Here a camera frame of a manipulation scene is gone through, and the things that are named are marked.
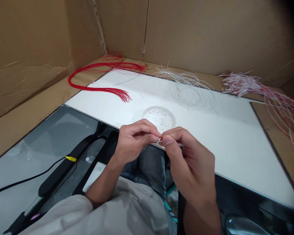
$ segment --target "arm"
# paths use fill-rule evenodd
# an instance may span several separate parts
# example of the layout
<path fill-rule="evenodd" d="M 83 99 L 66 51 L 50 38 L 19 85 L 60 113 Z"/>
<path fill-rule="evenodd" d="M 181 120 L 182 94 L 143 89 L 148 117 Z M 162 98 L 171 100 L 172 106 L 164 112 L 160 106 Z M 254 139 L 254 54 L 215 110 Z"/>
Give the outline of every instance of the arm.
<path fill-rule="evenodd" d="M 146 145 L 157 143 L 161 136 L 146 119 L 121 126 L 114 155 L 85 194 L 94 208 L 109 200 L 125 164 L 134 161 Z"/>
<path fill-rule="evenodd" d="M 178 142 L 185 146 L 183 151 Z M 221 234 L 214 155 L 182 127 L 164 132 L 160 145 L 166 149 L 173 180 L 187 201 L 185 234 Z"/>
<path fill-rule="evenodd" d="M 118 161 L 117 155 L 113 155 L 101 175 L 89 187 L 85 197 L 91 201 L 94 208 L 109 200 L 124 166 L 124 163 Z"/>

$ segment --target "white device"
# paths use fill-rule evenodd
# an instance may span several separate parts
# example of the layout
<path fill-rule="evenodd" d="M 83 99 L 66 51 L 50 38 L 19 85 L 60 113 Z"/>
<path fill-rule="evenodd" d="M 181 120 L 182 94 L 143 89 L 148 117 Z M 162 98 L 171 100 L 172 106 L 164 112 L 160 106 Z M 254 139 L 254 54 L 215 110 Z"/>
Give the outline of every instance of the white device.
<path fill-rule="evenodd" d="M 86 184 L 83 187 L 84 193 L 86 193 L 89 187 L 92 185 L 92 183 L 94 183 L 95 180 L 98 179 L 98 177 L 101 175 L 105 167 L 106 167 L 105 164 L 101 162 L 97 162 L 97 164 L 95 165 L 95 168 L 92 170 L 92 173 L 90 174 Z"/>

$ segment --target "white table surface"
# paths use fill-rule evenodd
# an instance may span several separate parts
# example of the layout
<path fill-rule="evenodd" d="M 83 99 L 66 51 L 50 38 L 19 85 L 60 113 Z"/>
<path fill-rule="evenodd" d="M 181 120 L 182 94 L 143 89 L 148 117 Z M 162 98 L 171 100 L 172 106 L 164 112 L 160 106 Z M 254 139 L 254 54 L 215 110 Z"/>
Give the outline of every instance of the white table surface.
<path fill-rule="evenodd" d="M 214 99 L 214 109 L 203 104 L 192 110 L 173 98 L 174 82 L 137 75 L 115 70 L 89 85 L 124 89 L 133 99 L 129 103 L 111 93 L 81 91 L 66 105 L 118 129 L 140 120 L 150 106 L 165 107 L 174 114 L 176 126 L 189 130 L 214 153 L 216 174 L 294 209 L 294 190 L 249 104 L 251 100 L 195 88 L 205 100 Z M 190 99 L 190 91 L 181 96 Z"/>

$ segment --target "hand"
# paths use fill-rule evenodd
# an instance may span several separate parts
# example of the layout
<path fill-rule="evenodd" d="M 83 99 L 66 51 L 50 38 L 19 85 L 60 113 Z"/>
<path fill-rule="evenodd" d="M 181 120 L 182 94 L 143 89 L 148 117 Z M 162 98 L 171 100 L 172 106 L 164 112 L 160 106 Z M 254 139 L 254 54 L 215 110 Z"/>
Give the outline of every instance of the hand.
<path fill-rule="evenodd" d="M 215 156 L 182 127 L 164 132 L 159 144 L 166 149 L 173 180 L 185 199 L 195 209 L 215 201 Z"/>
<path fill-rule="evenodd" d="M 143 150 L 151 143 L 157 143 L 162 135 L 156 126 L 147 119 L 139 120 L 120 128 L 118 145 L 115 149 L 115 157 L 121 164 L 134 161 Z"/>

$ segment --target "leg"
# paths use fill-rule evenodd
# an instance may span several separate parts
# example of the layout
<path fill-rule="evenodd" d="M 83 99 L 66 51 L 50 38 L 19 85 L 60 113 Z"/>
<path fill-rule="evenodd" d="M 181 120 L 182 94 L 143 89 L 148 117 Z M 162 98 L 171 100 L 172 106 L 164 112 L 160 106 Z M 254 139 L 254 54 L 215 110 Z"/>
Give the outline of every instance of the leg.
<path fill-rule="evenodd" d="M 166 200 L 166 172 L 164 165 L 164 152 L 152 145 L 147 145 L 138 158 L 138 168 L 143 178 L 148 181 L 151 188 Z"/>
<path fill-rule="evenodd" d="M 141 173 L 138 170 L 138 164 L 137 164 L 138 158 L 136 158 L 134 161 L 127 163 L 123 171 L 121 173 L 121 176 L 133 181 L 134 183 L 140 183 L 141 181 Z"/>

